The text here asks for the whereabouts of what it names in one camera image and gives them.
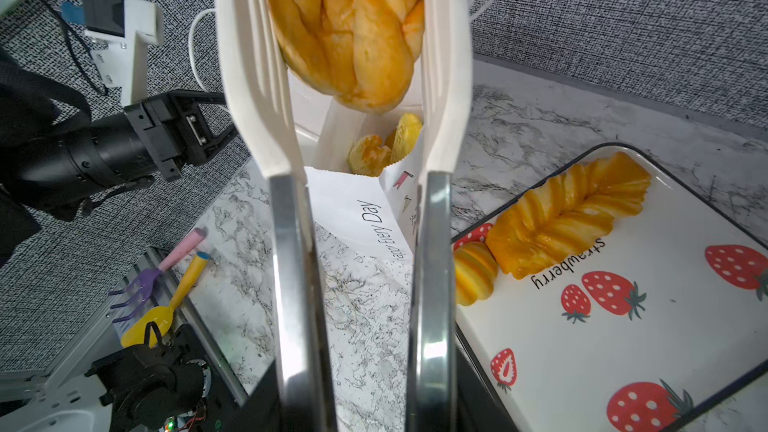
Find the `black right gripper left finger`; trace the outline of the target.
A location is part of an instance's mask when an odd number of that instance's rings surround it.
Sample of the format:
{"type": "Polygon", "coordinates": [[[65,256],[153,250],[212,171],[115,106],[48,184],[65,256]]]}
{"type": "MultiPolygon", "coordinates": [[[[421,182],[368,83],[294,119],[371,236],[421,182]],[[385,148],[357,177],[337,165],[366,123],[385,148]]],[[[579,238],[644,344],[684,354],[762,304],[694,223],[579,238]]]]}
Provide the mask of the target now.
{"type": "Polygon", "coordinates": [[[236,430],[256,432],[281,430],[275,362],[270,364],[253,393],[238,411],[236,430]]]}

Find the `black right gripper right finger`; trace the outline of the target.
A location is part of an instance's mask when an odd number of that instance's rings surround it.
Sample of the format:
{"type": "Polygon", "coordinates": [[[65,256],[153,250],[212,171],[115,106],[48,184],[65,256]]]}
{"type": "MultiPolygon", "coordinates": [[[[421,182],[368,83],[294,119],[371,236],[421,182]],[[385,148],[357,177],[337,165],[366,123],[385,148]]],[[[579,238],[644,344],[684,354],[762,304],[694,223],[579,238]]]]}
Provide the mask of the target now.
{"type": "Polygon", "coordinates": [[[457,431],[503,431],[498,408],[459,344],[456,344],[457,431]]]}

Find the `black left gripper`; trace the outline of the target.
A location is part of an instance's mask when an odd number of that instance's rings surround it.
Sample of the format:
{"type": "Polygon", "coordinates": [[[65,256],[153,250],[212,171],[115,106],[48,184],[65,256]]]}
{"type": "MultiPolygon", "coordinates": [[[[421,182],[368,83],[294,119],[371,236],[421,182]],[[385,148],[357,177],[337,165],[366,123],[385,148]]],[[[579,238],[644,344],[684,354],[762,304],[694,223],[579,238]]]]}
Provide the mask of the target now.
{"type": "Polygon", "coordinates": [[[168,181],[181,177],[185,165],[211,161],[237,135],[233,124],[215,135],[203,105],[225,105],[222,93],[177,89],[143,99],[123,109],[129,123],[168,181]]]}

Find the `white slotted bread tongs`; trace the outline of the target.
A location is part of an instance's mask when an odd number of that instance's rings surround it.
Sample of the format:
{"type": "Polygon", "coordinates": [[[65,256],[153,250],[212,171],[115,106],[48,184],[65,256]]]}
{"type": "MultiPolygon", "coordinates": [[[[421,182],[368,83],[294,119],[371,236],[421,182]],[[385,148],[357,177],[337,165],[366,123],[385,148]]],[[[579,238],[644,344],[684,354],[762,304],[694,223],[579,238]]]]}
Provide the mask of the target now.
{"type": "MultiPolygon", "coordinates": [[[[467,0],[425,0],[424,157],[409,328],[406,428],[456,424],[451,179],[472,102],[467,0]]],[[[227,107],[262,176],[273,218],[276,379],[284,431],[332,431],[336,413],[314,221],[286,66],[267,0],[215,0],[227,107]]]]}

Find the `fake bread roll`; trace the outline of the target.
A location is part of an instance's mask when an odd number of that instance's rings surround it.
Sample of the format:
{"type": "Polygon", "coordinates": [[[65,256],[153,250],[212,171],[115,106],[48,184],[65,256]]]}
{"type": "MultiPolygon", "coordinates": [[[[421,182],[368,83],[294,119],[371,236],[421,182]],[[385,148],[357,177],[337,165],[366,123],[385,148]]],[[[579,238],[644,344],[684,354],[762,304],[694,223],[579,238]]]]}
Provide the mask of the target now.
{"type": "Polygon", "coordinates": [[[368,177],[378,177],[390,164],[392,149],[378,135],[361,137],[347,156],[350,172],[368,177]]]}

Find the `round fake bread bottom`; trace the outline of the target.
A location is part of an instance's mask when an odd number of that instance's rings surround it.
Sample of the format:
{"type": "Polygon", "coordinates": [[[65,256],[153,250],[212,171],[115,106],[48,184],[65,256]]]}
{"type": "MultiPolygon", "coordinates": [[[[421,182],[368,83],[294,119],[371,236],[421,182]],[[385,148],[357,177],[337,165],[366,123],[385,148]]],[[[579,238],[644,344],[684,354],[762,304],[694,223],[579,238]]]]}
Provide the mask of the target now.
{"type": "Polygon", "coordinates": [[[352,110],[382,114],[408,91],[424,0],[268,0],[288,67],[352,110]]]}

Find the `white paper gift bag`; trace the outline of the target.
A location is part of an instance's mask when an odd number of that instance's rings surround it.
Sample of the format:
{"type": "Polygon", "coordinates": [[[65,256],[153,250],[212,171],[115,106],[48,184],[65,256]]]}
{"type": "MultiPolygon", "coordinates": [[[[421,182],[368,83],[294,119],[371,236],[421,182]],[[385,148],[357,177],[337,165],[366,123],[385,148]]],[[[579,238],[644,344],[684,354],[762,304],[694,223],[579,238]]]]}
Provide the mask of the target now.
{"type": "Polygon", "coordinates": [[[373,117],[321,98],[288,72],[267,0],[215,0],[225,106],[261,175],[305,185],[312,222],[360,254],[408,262],[427,240],[428,178],[452,176],[472,110],[471,2],[426,0],[409,99],[373,117]],[[378,177],[349,173],[355,139],[407,112],[424,121],[414,151],[378,177]]]}

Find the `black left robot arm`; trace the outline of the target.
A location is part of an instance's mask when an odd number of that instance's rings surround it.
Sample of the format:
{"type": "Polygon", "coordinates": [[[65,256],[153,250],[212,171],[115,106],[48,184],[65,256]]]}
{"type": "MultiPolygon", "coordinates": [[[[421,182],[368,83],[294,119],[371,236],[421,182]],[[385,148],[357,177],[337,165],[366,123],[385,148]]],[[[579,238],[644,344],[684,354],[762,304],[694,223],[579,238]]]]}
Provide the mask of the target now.
{"type": "Polygon", "coordinates": [[[32,211],[73,221],[105,199],[171,182],[210,162],[238,134],[213,134],[204,105],[221,93],[176,89],[93,120],[79,91],[1,55],[1,261],[41,231],[32,211]]]}

